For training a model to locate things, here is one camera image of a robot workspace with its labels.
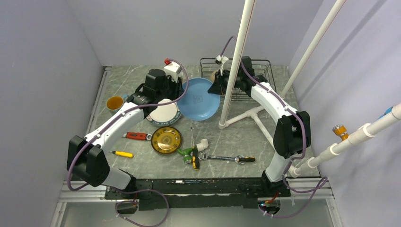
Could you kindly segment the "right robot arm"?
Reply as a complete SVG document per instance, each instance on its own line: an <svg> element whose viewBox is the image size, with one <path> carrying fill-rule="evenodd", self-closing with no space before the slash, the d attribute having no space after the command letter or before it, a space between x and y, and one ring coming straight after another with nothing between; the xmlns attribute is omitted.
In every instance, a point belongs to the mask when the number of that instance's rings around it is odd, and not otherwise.
<svg viewBox="0 0 401 227"><path fill-rule="evenodd" d="M306 111L298 111L286 103L263 75L255 74L252 59L248 56L241 59L233 87L259 103L259 107L226 120L219 127L223 129L246 117L253 118L257 123L275 150L272 161L264 171L267 179L260 185L264 195L272 196L279 190L278 182L288 172L290 162L297 157L303 158L306 148L311 145L310 116ZM267 132L258 117L261 110L265 110L276 125L273 135Z"/></svg>

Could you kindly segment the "blue butterfly mug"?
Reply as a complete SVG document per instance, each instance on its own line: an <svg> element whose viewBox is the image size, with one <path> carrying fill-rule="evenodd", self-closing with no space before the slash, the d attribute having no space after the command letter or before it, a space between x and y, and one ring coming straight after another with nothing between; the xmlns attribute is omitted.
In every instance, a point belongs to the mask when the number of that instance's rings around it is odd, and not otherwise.
<svg viewBox="0 0 401 227"><path fill-rule="evenodd" d="M127 101L129 95L125 94L122 96L113 96L109 98L106 102L106 108L110 112L111 115L116 114L123 104Z"/></svg>

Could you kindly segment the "white ceramic bowl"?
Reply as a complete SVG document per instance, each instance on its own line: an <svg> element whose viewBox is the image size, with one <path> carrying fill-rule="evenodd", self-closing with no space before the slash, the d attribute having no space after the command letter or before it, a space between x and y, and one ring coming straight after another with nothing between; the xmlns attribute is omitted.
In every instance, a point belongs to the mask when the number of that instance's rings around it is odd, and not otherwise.
<svg viewBox="0 0 401 227"><path fill-rule="evenodd" d="M215 71L213 71L213 72L210 74L209 79L210 79L210 81L211 81L212 83L214 83L214 81L215 81L216 74L219 74L219 70L215 70Z"/></svg>

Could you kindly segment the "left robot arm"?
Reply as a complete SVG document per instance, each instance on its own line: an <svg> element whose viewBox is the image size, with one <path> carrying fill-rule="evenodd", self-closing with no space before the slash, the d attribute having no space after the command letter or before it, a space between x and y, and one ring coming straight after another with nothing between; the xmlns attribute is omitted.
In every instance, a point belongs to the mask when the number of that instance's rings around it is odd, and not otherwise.
<svg viewBox="0 0 401 227"><path fill-rule="evenodd" d="M76 176L93 187L110 186L116 188L123 198L131 198L137 189L136 178L126 171L110 167L105 152L110 151L130 128L156 110L161 100L169 99L174 103L185 95L181 72L185 78L188 77L183 67L151 69L145 82L123 99L122 107L109 120L85 137L74 136L69 141L67 180Z"/></svg>

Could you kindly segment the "white pvc elbow fitting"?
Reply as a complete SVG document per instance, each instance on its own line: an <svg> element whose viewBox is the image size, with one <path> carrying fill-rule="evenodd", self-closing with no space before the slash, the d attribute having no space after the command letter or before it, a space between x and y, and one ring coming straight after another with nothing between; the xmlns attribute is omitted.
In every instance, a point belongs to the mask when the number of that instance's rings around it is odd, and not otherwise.
<svg viewBox="0 0 401 227"><path fill-rule="evenodd" d="M196 149L199 152L206 150L209 147L209 142L207 139L201 139L199 143L196 144Z"/></svg>

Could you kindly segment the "blue plate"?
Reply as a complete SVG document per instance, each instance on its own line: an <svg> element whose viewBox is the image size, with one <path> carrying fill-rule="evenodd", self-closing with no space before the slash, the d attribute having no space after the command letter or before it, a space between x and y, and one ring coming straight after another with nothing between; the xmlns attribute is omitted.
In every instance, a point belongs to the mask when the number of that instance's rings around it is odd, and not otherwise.
<svg viewBox="0 0 401 227"><path fill-rule="evenodd" d="M187 93L178 102L178 108L182 115L193 121L204 121L212 117L220 105L220 96L209 93L212 82L205 78L192 78L188 85Z"/></svg>

